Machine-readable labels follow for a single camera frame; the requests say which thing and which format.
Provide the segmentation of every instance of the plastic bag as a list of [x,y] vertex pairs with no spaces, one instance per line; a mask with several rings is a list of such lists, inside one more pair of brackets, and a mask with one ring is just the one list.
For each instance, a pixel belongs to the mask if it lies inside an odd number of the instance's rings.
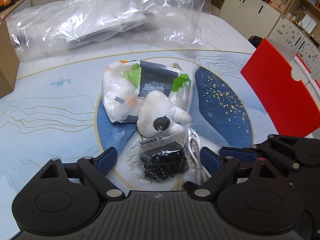
[[205,0],[64,0],[27,8],[8,18],[21,61],[104,41],[148,23],[157,39],[201,45],[198,26]]
[[136,122],[149,92],[163,92],[175,106],[187,110],[190,87],[189,76],[177,67],[120,60],[106,67],[102,101],[111,122]]
[[[142,182],[165,181],[188,171],[191,177],[195,177],[194,163],[186,146],[193,133],[188,124],[163,132],[153,139],[139,141],[128,152],[128,161],[135,160],[136,166],[143,168],[143,174],[138,174]],[[194,181],[195,178],[188,176],[188,180]]]

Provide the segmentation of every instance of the metal screw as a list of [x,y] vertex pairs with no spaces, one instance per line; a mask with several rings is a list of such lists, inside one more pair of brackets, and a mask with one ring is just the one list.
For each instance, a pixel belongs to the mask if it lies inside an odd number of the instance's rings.
[[107,191],[108,197],[120,197],[122,195],[122,191],[119,189],[111,189]]
[[296,170],[296,169],[300,168],[300,164],[294,163],[294,164],[292,164],[292,168],[294,168]]
[[210,191],[204,188],[201,189],[196,189],[195,190],[195,195],[198,197],[207,197],[210,195]]

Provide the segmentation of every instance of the coiled white cable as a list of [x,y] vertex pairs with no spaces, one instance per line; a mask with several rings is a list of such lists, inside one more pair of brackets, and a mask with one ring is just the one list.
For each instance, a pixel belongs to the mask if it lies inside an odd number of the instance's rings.
[[201,165],[200,162],[200,151],[201,151],[201,141],[199,135],[195,132],[191,138],[190,143],[188,143],[188,151],[196,164],[196,184],[201,185],[207,179],[211,177],[210,173]]

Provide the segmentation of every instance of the black cabinet handle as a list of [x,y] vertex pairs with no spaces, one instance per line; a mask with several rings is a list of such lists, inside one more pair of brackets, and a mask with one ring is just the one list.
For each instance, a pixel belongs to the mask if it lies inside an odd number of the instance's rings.
[[304,42],[301,44],[301,46],[300,46],[299,50],[301,49],[301,47],[303,46],[303,44],[304,44]]
[[301,37],[299,37],[299,39],[297,40],[295,46],[297,46],[298,42],[300,41]]
[[261,6],[261,8],[260,8],[260,10],[259,10],[259,12],[258,12],[258,13],[260,13],[260,12],[261,12],[262,8],[263,8],[263,5]]

